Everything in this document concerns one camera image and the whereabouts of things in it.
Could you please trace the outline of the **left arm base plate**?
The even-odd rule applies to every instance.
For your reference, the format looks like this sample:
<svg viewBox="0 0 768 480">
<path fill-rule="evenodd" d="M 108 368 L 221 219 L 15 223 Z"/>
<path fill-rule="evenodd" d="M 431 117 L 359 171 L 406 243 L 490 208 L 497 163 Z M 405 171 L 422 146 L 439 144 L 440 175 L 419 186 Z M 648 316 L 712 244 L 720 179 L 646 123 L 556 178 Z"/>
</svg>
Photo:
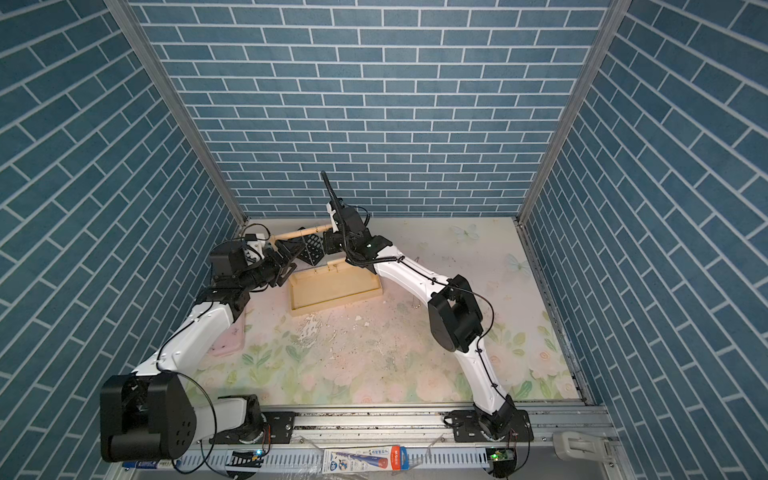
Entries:
<svg viewBox="0 0 768 480">
<path fill-rule="evenodd" d="M 292 439 L 296 413 L 274 411 L 261 414 L 256 422 L 246 421 L 243 425 L 217 433 L 214 445 L 283 445 Z"/>
</svg>

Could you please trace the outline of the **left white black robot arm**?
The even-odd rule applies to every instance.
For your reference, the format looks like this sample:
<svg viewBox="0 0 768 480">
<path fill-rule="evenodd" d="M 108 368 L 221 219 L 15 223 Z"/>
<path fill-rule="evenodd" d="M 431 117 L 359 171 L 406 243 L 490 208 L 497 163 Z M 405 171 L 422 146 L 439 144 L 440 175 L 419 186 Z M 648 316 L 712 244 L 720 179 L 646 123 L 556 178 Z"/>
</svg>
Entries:
<svg viewBox="0 0 768 480">
<path fill-rule="evenodd" d="M 236 323 L 252 294 L 283 285 L 303 245 L 270 246 L 255 235 L 227 241 L 209 254 L 211 279 L 180 327 L 131 373 L 100 391 L 101 457 L 106 462 L 181 458 L 194 445 L 253 444 L 267 424 L 256 395 L 205 396 L 192 405 L 186 386 L 200 361 Z"/>
</svg>

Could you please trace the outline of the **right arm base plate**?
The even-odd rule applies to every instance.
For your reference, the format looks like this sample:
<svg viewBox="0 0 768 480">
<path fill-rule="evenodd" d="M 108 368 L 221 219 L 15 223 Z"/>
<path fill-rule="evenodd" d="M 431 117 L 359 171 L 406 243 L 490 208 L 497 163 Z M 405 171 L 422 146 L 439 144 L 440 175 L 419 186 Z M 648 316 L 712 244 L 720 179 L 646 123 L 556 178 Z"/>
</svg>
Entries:
<svg viewBox="0 0 768 480">
<path fill-rule="evenodd" d="M 502 409 L 493 415 L 476 408 L 453 410 L 443 417 L 457 443 L 529 442 L 534 438 L 528 412 Z"/>
</svg>

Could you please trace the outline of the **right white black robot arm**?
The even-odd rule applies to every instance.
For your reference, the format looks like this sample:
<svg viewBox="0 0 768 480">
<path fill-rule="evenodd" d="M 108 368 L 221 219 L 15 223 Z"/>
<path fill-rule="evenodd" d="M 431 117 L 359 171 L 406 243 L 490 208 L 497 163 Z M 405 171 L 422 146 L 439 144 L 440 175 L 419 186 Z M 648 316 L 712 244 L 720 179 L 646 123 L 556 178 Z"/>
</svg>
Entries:
<svg viewBox="0 0 768 480">
<path fill-rule="evenodd" d="M 516 407 L 501 385 L 485 345 L 489 330 L 482 325 L 478 302 L 466 278 L 440 275 L 407 257 L 389 239 L 370 233 L 355 207 L 333 196 L 326 205 L 333 232 L 330 244 L 345 253 L 346 262 L 388 279 L 426 306 L 432 337 L 457 359 L 472 394 L 480 430 L 494 441 L 529 441 L 527 413 Z"/>
</svg>

